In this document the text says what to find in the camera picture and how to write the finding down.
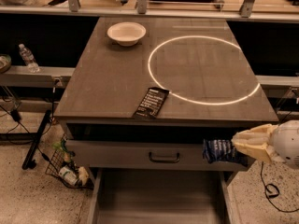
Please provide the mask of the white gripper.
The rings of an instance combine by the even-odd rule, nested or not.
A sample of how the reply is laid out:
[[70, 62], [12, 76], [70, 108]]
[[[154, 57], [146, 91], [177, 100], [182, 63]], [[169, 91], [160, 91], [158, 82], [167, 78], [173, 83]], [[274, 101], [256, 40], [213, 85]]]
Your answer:
[[275, 158], [275, 150], [284, 164], [299, 169], [299, 120], [260, 125], [236, 133], [232, 142], [238, 152], [267, 163]]

